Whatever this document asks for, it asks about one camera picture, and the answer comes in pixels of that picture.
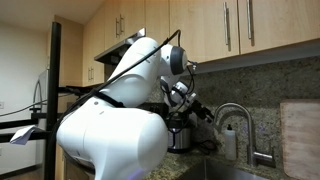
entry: soap dispenser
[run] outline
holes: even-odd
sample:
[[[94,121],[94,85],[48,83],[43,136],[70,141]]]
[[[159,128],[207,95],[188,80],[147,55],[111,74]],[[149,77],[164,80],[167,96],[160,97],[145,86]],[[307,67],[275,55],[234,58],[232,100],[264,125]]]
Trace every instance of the soap dispenser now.
[[[236,160],[237,151],[236,151],[236,132],[232,130],[230,124],[228,124],[227,129],[224,131],[225,137],[225,158],[227,160]]]

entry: kettle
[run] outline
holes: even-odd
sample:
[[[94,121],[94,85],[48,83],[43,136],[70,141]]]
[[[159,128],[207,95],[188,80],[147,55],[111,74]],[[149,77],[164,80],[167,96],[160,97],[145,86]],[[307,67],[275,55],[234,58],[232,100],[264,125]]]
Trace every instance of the kettle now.
[[[180,154],[191,150],[191,129],[188,114],[171,112],[165,119],[168,128],[168,152]]]

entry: chrome faucet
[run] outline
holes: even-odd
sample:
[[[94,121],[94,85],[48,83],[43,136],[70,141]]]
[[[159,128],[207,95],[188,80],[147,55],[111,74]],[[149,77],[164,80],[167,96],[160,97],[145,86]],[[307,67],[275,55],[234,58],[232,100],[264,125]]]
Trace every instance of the chrome faucet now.
[[[258,164],[264,164],[264,165],[267,165],[267,166],[270,166],[270,167],[275,167],[275,161],[274,161],[274,155],[273,155],[273,150],[272,150],[272,153],[271,155],[268,155],[268,154],[263,154],[263,153],[260,153],[258,151],[256,151],[256,147],[255,147],[255,140],[254,140],[254,137],[253,137],[253,121],[252,121],[252,118],[251,118],[251,115],[249,113],[249,111],[239,105],[239,104],[236,104],[236,103],[226,103],[226,104],[223,104],[221,106],[219,106],[215,113],[214,113],[214,122],[216,123],[217,119],[218,119],[218,114],[219,112],[225,108],[225,107],[236,107],[236,108],[239,108],[241,109],[247,116],[247,125],[248,125],[248,139],[249,139],[249,144],[247,146],[247,159],[248,159],[248,164],[251,166],[251,167],[256,167]]]

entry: sink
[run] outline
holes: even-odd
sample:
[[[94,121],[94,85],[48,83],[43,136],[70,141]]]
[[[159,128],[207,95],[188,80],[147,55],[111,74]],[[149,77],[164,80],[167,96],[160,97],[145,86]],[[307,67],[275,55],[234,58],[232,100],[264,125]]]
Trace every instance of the sink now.
[[[178,179],[181,180],[266,180],[263,177],[205,159],[193,166]]]

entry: upper cabinet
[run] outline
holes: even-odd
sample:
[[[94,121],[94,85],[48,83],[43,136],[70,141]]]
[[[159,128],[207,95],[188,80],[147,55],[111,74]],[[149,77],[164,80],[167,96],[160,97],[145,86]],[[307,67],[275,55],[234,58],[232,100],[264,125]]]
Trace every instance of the upper cabinet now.
[[[83,86],[104,82],[104,64],[94,57],[105,50],[105,7],[102,6],[85,25],[83,32]]]
[[[142,0],[106,0],[105,49],[145,27],[145,2]]]
[[[319,0],[169,3],[170,33],[181,29],[181,46],[198,62],[320,38]]]
[[[188,59],[204,62],[239,55],[237,2],[170,0],[170,33],[181,30]],[[172,40],[177,45],[177,38]]]
[[[83,25],[55,16],[61,24],[60,82],[61,86],[82,86],[82,34]],[[48,35],[50,54],[51,33]]]
[[[145,0],[146,35],[160,45],[169,37],[169,0]]]
[[[319,0],[239,0],[238,4],[241,54],[320,38]]]

